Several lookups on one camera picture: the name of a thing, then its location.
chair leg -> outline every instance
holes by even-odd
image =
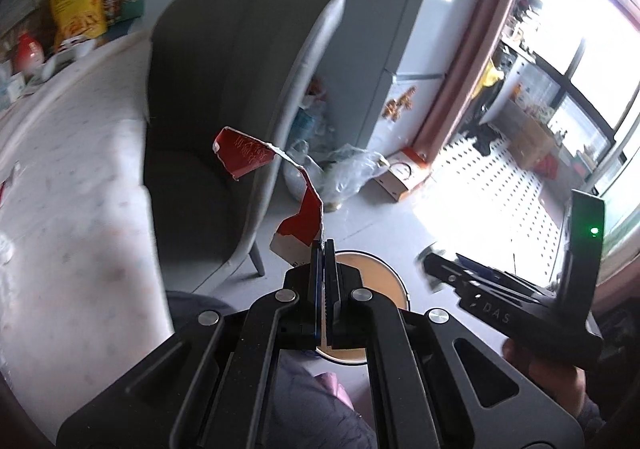
[[[249,257],[251,258],[251,261],[254,263],[255,270],[257,270],[258,275],[264,276],[266,274],[266,272],[264,272],[264,264],[262,263],[262,258],[260,257],[258,244],[255,243],[255,241],[251,247],[251,250],[249,251]]]

person's leg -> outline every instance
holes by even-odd
[[[235,313],[215,298],[167,292],[174,328],[180,330],[205,310]],[[360,415],[331,395],[288,353],[281,352],[276,371],[269,449],[374,449],[373,429]]]

silver bolt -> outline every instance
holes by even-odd
[[[220,316],[213,310],[207,310],[198,315],[198,323],[202,326],[213,326],[218,321],[220,321]]]
[[[283,288],[276,292],[276,299],[281,303],[290,303],[296,298],[296,293],[290,288]]]
[[[373,294],[368,288],[356,288],[351,292],[351,297],[356,301],[369,301],[373,297]]]
[[[429,311],[429,319],[432,323],[443,324],[449,320],[449,314],[442,308],[434,308]]]

gray upholstered chair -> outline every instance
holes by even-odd
[[[278,162],[231,180],[223,126],[285,145],[345,0],[175,0],[152,34],[145,185],[168,289],[218,284],[251,255]]]

red bottle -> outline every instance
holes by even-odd
[[[18,52],[15,55],[15,71],[33,75],[44,63],[42,45],[27,32],[18,38]]]

